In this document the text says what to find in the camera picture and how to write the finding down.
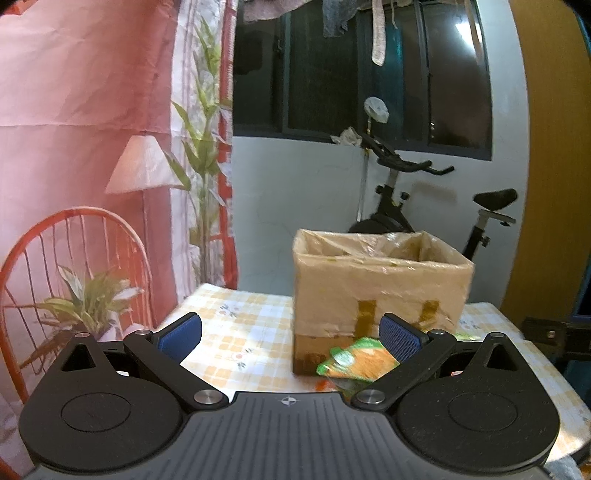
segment white wall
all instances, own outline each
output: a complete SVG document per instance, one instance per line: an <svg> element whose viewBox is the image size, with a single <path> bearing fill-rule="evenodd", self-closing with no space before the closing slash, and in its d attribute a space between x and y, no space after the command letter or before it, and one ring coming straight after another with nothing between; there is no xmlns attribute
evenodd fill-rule
<svg viewBox="0 0 591 480"><path fill-rule="evenodd" d="M415 229L424 229L462 249L476 221L475 193L515 188L519 199L504 212L517 225L490 222L487 248L475 256L471 301L500 305L517 248L527 186L529 117L525 72L508 0L479 0L491 74L492 161L400 152L412 161L454 165L448 176L401 174L398 191L411 194L404 210ZM291 241L298 228L346 231L356 215L361 152L352 147L269 138L235 138L234 230L240 266L239 288L291 294ZM366 214L377 203L374 188L387 169L372 159Z"/></svg>

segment yellow and white tablecloth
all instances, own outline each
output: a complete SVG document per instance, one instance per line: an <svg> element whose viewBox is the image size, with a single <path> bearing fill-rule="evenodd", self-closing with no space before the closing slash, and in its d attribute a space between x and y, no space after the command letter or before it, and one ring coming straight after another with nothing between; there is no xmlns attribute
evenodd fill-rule
<svg viewBox="0 0 591 480"><path fill-rule="evenodd" d="M230 399L237 391L330 389L320 377L291 372L291 297L204 284L162 326L188 312L202 318L203 339L182 366ZM482 338L489 332L504 332L527 360L560 414L560 433L548 460L570 455L591 439L589 409L548 359L493 305L466 305L459 332Z"/></svg>

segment pink curtain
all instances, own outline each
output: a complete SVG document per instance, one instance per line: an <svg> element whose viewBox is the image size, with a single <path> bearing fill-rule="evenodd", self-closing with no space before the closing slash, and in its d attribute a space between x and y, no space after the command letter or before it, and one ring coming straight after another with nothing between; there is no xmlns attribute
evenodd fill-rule
<svg viewBox="0 0 591 480"><path fill-rule="evenodd" d="M18 414L69 335L156 328L199 284L237 285L233 1L0 17L0 459L18 474Z"/></svg>

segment silver bolt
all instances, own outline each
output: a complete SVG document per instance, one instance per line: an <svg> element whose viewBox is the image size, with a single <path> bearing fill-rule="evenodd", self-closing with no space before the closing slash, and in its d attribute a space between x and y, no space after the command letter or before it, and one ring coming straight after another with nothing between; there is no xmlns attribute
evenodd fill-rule
<svg viewBox="0 0 591 480"><path fill-rule="evenodd" d="M357 400L368 405L377 405L386 400L386 394L381 390L374 390L373 388L370 388L368 390L362 390L359 392L357 394Z"/></svg>
<svg viewBox="0 0 591 480"><path fill-rule="evenodd" d="M203 405L214 405L222 401L223 394L219 390L212 390L211 388L208 388L206 390L199 390L197 393L195 393L193 399L197 403L202 403Z"/></svg>

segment exercise bike seat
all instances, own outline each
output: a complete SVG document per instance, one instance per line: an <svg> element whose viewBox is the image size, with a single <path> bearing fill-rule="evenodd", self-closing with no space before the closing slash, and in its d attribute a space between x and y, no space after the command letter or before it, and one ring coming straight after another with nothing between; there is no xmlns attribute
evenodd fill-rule
<svg viewBox="0 0 591 480"><path fill-rule="evenodd" d="M477 193L473 199L482 208L496 212L516 201L517 191L515 189L506 189L497 192Z"/></svg>

